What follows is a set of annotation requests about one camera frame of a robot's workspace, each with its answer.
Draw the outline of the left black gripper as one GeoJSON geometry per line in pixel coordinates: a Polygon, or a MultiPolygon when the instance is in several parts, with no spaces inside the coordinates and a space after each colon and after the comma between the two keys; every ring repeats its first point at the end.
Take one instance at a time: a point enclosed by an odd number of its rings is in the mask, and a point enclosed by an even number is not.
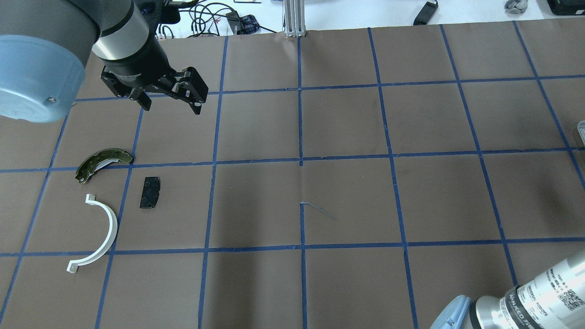
{"type": "Polygon", "coordinates": [[[207,102],[209,87],[192,66],[177,71],[158,43],[148,43],[134,55],[119,60],[103,59],[101,81],[114,96],[137,102],[149,111],[148,93],[163,94],[187,103],[196,115],[207,102]]]}

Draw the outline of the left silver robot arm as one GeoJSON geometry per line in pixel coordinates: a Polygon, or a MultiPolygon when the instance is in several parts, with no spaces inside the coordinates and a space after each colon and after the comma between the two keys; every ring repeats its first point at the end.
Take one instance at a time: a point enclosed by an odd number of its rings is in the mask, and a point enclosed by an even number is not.
{"type": "Polygon", "coordinates": [[[30,122],[66,117],[85,80],[90,54],[114,96],[150,110],[154,92],[188,103],[195,114],[208,87],[194,67],[176,71],[155,37],[196,2],[173,0],[3,0],[0,112],[30,122]]]}

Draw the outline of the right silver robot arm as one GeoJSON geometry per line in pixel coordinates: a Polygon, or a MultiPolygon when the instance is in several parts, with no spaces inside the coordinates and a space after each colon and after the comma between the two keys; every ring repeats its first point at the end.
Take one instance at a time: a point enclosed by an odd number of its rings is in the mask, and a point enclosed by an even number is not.
{"type": "Polygon", "coordinates": [[[582,329],[585,326],[585,252],[579,251],[504,297],[460,295],[433,329],[582,329]]]}

